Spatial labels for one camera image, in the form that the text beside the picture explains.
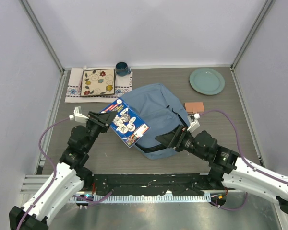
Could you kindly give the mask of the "blue cartoon book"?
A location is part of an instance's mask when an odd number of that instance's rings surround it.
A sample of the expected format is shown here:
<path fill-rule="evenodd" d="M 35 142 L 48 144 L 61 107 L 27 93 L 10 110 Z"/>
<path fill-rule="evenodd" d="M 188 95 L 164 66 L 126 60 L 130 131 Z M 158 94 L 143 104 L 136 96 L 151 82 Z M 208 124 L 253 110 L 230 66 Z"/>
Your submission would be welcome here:
<path fill-rule="evenodd" d="M 148 124 L 122 99 L 118 98 L 101 113 L 115 112 L 110 127 L 131 148 L 149 129 Z"/>

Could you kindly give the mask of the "blue fabric backpack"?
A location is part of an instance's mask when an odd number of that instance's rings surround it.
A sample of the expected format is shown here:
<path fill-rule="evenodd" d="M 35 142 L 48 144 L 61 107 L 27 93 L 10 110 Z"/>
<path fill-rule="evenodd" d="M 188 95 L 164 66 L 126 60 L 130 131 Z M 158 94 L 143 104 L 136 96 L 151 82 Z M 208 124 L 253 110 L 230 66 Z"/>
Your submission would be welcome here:
<path fill-rule="evenodd" d="M 135 143 L 135 148 L 150 160 L 175 155 L 175 150 L 165 148 L 155 137 L 172 131 L 178 125 L 190 125 L 180 100 L 159 83 L 134 89 L 120 98 L 149 126 L 149 130 Z"/>

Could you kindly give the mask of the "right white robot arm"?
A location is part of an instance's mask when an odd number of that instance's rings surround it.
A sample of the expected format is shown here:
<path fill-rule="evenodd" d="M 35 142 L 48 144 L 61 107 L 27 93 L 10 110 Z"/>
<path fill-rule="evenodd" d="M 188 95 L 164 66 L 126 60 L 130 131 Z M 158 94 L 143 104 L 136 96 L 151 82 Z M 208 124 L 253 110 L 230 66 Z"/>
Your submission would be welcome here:
<path fill-rule="evenodd" d="M 179 152 L 185 150 L 208 162 L 207 183 L 212 189 L 221 186 L 264 198 L 288 214 L 288 176 L 258 165 L 241 154 L 218 144 L 206 131 L 193 136 L 185 127 L 155 138 L 164 147 Z"/>

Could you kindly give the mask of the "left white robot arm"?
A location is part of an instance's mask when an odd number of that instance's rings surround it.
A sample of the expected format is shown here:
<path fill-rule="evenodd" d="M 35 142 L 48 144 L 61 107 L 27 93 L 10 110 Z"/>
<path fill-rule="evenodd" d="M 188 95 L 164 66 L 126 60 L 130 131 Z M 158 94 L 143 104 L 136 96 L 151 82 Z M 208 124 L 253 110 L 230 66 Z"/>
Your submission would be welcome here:
<path fill-rule="evenodd" d="M 99 134 L 106 133 L 117 112 L 94 113 L 87 116 L 76 107 L 69 117 L 85 126 L 71 130 L 68 147 L 63 152 L 53 173 L 41 188 L 21 207 L 14 206 L 9 212 L 12 230 L 47 230 L 54 217 L 78 191 L 88 191 L 93 184 L 93 173 L 84 167 L 88 152 Z"/>

